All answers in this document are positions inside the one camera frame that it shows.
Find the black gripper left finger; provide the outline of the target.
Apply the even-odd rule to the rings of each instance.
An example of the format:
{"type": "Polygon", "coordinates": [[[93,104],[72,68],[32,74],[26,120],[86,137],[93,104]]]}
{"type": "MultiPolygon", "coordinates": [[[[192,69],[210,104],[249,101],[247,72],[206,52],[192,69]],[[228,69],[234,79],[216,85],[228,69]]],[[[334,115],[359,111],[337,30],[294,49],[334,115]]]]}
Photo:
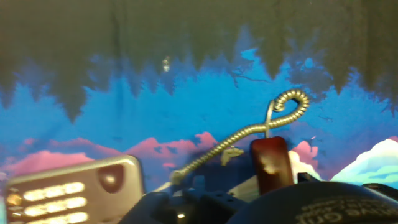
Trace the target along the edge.
{"type": "Polygon", "coordinates": [[[119,224],[226,224],[248,203],[222,191],[206,191],[204,185],[174,194],[150,192],[120,219],[119,224]]]}

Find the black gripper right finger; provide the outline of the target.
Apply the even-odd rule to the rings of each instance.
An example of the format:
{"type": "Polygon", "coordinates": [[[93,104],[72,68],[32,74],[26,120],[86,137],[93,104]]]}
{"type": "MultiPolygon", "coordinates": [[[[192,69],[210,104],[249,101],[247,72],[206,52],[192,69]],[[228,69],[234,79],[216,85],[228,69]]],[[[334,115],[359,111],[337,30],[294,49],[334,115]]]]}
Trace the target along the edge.
{"type": "MultiPolygon", "coordinates": [[[[320,180],[316,179],[314,176],[310,175],[307,172],[301,172],[297,174],[297,181],[298,183],[301,183],[301,182],[319,182],[320,180]]],[[[397,189],[393,187],[378,183],[363,184],[362,186],[371,190],[375,190],[397,201],[397,189]]]]}

